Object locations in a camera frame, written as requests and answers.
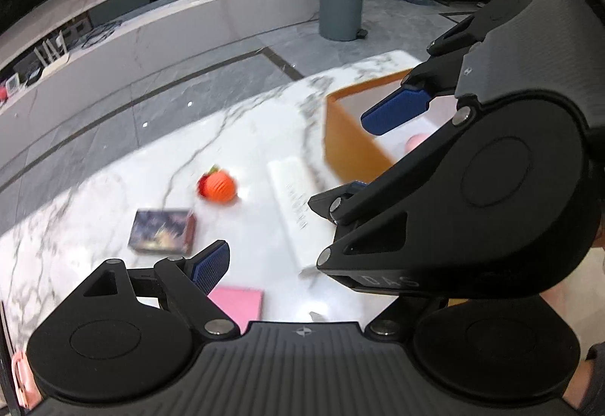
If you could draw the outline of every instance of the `logo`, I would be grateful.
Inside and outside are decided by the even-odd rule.
[[[311,329],[309,329],[307,326],[302,326],[302,327],[298,328],[297,330],[295,330],[294,332],[302,337],[310,336],[313,333],[313,331]]]

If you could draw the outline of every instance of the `small box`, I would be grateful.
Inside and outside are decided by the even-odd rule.
[[[371,182],[405,156],[412,136],[432,134],[456,113],[453,95],[437,97],[418,117],[374,136],[361,126],[361,115],[397,90],[410,70],[368,80],[326,97],[326,162],[343,182]]]
[[[128,246],[136,252],[186,256],[196,219],[191,210],[137,210]]]

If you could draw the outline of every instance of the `orange toy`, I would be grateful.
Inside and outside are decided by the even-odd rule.
[[[214,166],[197,182],[197,193],[215,203],[228,203],[237,195],[237,189],[233,178]]]

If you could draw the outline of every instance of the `marble countertop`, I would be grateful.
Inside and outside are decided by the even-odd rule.
[[[299,275],[267,163],[297,156],[317,192],[338,185],[323,160],[325,96],[416,64],[394,51],[265,92],[127,155],[29,215],[0,238],[0,297],[14,344],[23,347],[105,259],[121,258],[127,267],[161,259],[126,245],[139,208],[192,208],[198,217],[194,251],[228,241],[231,266],[222,284],[262,289],[262,319],[311,322],[314,312],[323,320],[367,323],[392,297],[353,292],[319,274]],[[196,181],[214,164],[238,182],[239,198],[230,206],[196,197]]]

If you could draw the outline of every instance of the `book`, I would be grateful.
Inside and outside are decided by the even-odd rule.
[[[140,253],[187,256],[196,222],[191,210],[137,210],[128,246]]]

